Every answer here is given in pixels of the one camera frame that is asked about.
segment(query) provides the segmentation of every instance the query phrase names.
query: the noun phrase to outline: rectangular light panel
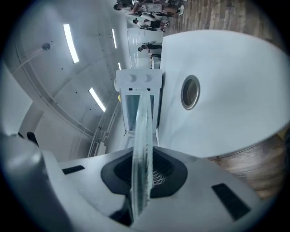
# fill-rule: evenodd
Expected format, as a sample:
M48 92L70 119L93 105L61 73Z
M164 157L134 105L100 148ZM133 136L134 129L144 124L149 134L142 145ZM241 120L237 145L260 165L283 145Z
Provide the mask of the rectangular light panel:
M104 105L102 104L102 102L98 98L98 96L96 95L94 89L90 88L89 92L90 92L91 96L95 99L95 101L98 103L99 107L105 112L106 108L104 107Z
M117 48L114 29L112 29L112 33L113 33L114 45L115 45L115 48Z
M72 60L74 63L77 63L79 62L79 60L77 57L77 52L73 45L73 38L72 38L71 30L69 28L69 24L64 24L63 28L64 28L65 37L67 38L68 48L72 55Z

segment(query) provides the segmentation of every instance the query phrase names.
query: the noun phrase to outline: white sneaker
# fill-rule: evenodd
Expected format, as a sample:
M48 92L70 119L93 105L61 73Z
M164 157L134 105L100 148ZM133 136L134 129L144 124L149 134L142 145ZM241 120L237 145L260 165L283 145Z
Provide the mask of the white sneaker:
M178 8L179 12L178 12L178 15L181 16L183 15L183 12L184 12L184 5L181 5L179 8Z

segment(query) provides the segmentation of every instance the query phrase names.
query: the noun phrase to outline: wooden floor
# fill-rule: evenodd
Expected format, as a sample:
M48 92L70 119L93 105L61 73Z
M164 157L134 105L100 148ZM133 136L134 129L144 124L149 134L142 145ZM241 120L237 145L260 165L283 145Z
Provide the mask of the wooden floor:
M184 15L169 20L167 33L221 29L246 33L284 49L282 39L267 16L247 0L188 0ZM262 198L274 196L285 177L285 146L275 135L241 153L213 159L248 183Z

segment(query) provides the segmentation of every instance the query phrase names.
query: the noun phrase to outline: transparent acrylic sheet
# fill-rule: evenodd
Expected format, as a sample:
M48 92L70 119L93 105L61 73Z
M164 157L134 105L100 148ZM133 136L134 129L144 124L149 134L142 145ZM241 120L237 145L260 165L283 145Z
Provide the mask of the transparent acrylic sheet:
M153 136L150 96L143 90L136 117L135 143L132 159L131 204L136 221L150 199L153 187Z

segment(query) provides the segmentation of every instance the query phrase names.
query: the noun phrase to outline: dark hair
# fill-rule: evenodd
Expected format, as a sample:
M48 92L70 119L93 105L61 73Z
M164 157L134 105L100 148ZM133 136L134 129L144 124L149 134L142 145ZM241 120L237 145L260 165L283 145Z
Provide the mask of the dark hair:
M114 10L121 10L121 9L119 9L118 7L119 7L119 3L115 4L115 5L114 5Z

